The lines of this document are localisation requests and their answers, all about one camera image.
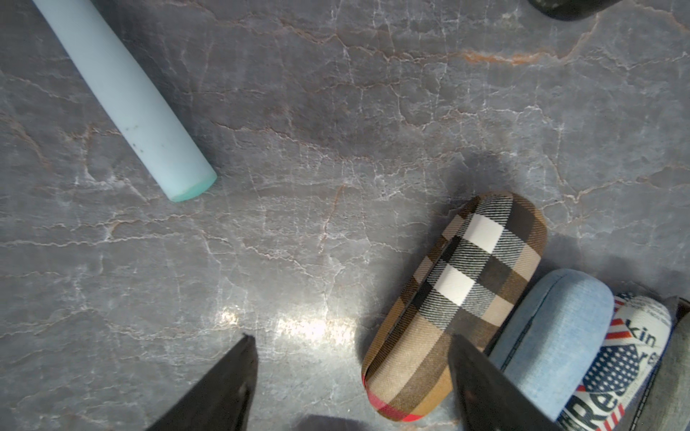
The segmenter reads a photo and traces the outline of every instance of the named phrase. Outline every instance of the black object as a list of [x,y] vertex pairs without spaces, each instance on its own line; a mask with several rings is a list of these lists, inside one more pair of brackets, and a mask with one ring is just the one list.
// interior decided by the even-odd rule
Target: black object
[[244,431],[257,384],[254,337],[245,335],[148,431]]
[[[464,337],[453,337],[448,363],[466,431],[562,431]],[[147,431],[246,431],[258,365],[256,341],[245,336]],[[324,425],[324,431],[365,429],[324,417],[307,418],[298,429]]]
[[461,335],[448,354],[465,431],[562,431]]
[[620,0],[529,0],[541,13],[561,21],[575,21],[594,15]]

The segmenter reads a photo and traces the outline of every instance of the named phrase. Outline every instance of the red stripe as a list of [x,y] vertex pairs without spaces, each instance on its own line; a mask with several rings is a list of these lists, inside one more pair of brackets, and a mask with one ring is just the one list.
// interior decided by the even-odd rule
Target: red stripe
[[404,420],[407,416],[410,416],[409,414],[405,412],[401,412],[397,408],[391,407],[385,402],[381,401],[379,397],[376,395],[372,394],[369,391],[366,391],[367,396],[369,397],[369,402],[371,405],[374,406],[376,410],[391,421],[402,421]]
[[408,414],[407,416],[402,418],[402,421],[403,422],[414,422],[414,421],[419,420],[421,418],[422,418],[421,416],[417,416],[416,414]]
[[607,340],[619,338],[633,338],[633,335],[630,333],[630,331],[611,332],[610,334],[606,334]]

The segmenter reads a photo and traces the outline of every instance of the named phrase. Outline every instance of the gray marble countertop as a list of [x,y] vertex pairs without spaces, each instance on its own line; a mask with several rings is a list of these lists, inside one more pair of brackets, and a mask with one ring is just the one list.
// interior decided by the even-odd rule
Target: gray marble countertop
[[0,3],[0,428],[143,429],[245,332],[250,430],[454,430],[451,399],[378,416],[359,364],[486,190],[543,210],[541,273],[690,293],[688,1],[573,23],[526,0],[95,3],[220,179],[167,201],[33,4]]

